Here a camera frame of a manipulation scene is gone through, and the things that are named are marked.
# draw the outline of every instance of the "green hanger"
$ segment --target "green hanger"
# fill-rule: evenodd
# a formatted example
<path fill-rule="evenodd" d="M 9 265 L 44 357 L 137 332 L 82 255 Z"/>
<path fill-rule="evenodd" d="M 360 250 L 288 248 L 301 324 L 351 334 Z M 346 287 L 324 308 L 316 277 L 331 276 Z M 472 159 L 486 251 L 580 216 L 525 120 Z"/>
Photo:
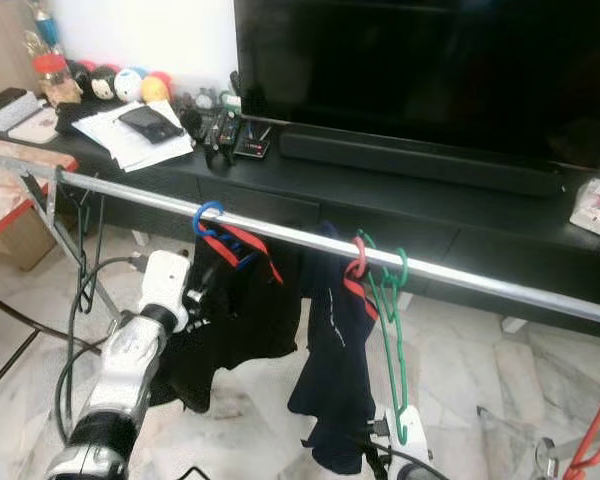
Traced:
<path fill-rule="evenodd" d="M 376 248 L 376 244 L 373 239 L 364 233 L 362 230 L 358 230 L 358 236 L 364 239 L 364 242 L 369 244 L 372 248 Z M 393 411 L 396 417 L 396 431 L 398 432 L 398 440 L 402 445 L 407 443 L 407 427 L 402 425 L 400 416 L 407 409 L 409 405 L 409 386 L 407 384 L 407 366 L 404 359 L 404 352 L 402 350 L 402 323 L 398 315 L 398 295 L 399 289 L 404 287 L 407 283 L 408 277 L 408 259 L 407 255 L 402 248 L 398 249 L 398 255 L 402 258 L 402 275 L 398 278 L 389 272 L 386 267 L 382 267 L 382 279 L 378 286 L 371 274 L 371 270 L 367 274 L 369 283 L 371 283 L 371 290 L 375 298 L 376 306 L 378 307 L 378 314 L 380 316 L 380 324 L 382 325 L 382 336 L 384 338 L 384 350 L 387 354 L 387 365 L 389 368 L 389 381 L 391 383 L 391 397 L 393 399 Z M 391 289 L 391 298 L 387 296 L 387 289 Z M 393 373 L 393 362 L 391 360 L 391 347 L 389 345 L 389 332 L 388 324 L 395 324 L 396 337 L 397 337 L 397 350 L 398 350 L 398 363 L 400 366 L 400 392 L 402 398 L 398 402 L 398 392 L 396 387 L 396 379 Z"/>

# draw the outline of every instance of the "clothes rack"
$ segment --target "clothes rack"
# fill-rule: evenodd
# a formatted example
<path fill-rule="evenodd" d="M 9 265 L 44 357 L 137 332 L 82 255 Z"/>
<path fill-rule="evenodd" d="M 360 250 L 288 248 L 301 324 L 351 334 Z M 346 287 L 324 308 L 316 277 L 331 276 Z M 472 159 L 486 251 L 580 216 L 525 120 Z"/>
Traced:
<path fill-rule="evenodd" d="M 200 208 L 200 205 L 196 203 L 85 175 L 66 172 L 61 169 L 36 165 L 2 155 L 0 155 L 0 167 L 8 169 L 20 177 L 20 183 L 25 191 L 32 197 L 36 211 L 52 232 L 55 228 L 55 202 L 52 200 L 47 201 L 34 177 L 49 179 L 49 199 L 56 198 L 55 190 L 57 185 L 62 183 L 168 212 L 181 214 L 189 218 L 192 218 Z M 226 212 L 213 213 L 212 211 L 207 210 L 202 214 L 202 218 L 207 221 L 239 227 L 266 237 L 342 255 L 348 258 L 358 258 L 359 256 L 358 248 L 352 242 L 334 240 L 332 238 L 263 222 L 245 216 Z M 62 241 L 67 241 L 65 237 L 61 238 Z M 63 246 L 65 251 L 71 250 L 71 248 L 67 250 L 66 247 L 66 245 Z M 368 263 L 377 266 L 393 269 L 403 267 L 402 259 L 399 255 L 384 252 L 382 250 L 366 249 L 366 259 Z M 468 288 L 600 323 L 600 305 L 596 303 L 555 292 L 447 268 L 413 258 L 408 259 L 408 268 L 411 275 Z"/>

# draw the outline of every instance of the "white marble floor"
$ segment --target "white marble floor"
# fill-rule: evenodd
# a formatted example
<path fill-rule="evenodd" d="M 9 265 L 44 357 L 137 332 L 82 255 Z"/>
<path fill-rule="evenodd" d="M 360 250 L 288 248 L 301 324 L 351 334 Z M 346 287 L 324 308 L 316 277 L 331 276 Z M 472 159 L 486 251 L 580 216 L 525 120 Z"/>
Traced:
<path fill-rule="evenodd" d="M 148 247 L 137 247 L 130 232 L 108 228 L 103 258 L 182 245 L 154 237 Z M 65 329 L 74 275 L 58 248 L 27 274 L 0 259 L 0 298 Z M 135 306 L 140 274 L 116 265 L 101 278 L 118 306 Z M 600 339 L 534 324 L 511 336 L 502 333 L 499 319 L 425 298 L 415 298 L 402 315 L 411 402 L 421 412 L 434 464 L 450 479 L 529 478 L 528 445 L 541 436 L 558 443 L 583 435 L 600 403 Z M 90 316 L 79 318 L 77 333 L 95 340 L 108 324 L 98 302 Z M 28 333 L 0 312 L 0 365 Z M 207 414 L 183 411 L 178 402 L 151 409 L 132 457 L 131 480 L 173 480 L 194 464 L 213 480 L 337 478 L 300 444 L 313 419 L 286 408 L 307 358 L 304 321 L 297 343 L 299 350 L 285 358 L 219 371 Z M 381 409 L 390 402 L 390 390 L 379 329 L 372 332 L 367 355 Z M 0 383 L 0 480 L 42 478 L 59 451 L 50 409 L 63 361 L 63 342 L 39 336 Z M 93 385 L 97 364 L 90 355 L 77 362 L 78 404 Z M 481 422 L 477 405 L 518 422 L 526 440 Z M 354 478 L 373 475 L 365 466 Z M 600 479 L 600 466 L 588 478 Z"/>

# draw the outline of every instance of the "white wall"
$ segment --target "white wall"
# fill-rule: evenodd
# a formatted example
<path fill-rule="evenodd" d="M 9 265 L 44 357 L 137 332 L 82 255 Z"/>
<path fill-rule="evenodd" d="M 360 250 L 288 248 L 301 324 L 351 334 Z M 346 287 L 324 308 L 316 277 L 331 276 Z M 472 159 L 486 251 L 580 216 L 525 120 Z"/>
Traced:
<path fill-rule="evenodd" d="M 176 91 L 225 89 L 238 66 L 233 0 L 51 0 L 68 58 L 169 73 Z"/>

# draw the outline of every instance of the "blue hanger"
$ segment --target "blue hanger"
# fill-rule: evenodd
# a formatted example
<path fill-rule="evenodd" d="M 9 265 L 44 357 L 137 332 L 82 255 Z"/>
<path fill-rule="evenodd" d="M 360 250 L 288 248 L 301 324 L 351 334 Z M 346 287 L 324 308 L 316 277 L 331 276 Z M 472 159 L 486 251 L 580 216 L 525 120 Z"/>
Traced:
<path fill-rule="evenodd" d="M 207 202 L 201 205 L 196 214 L 193 216 L 193 220 L 191 221 L 193 225 L 193 231 L 196 235 L 199 235 L 201 237 L 208 237 L 209 235 L 213 235 L 214 237 L 218 236 L 215 230 L 207 230 L 206 232 L 200 230 L 200 218 L 202 217 L 202 214 L 210 208 L 215 208 L 216 210 L 218 210 L 220 212 L 220 215 L 224 213 L 224 207 L 220 204 L 220 202 Z"/>

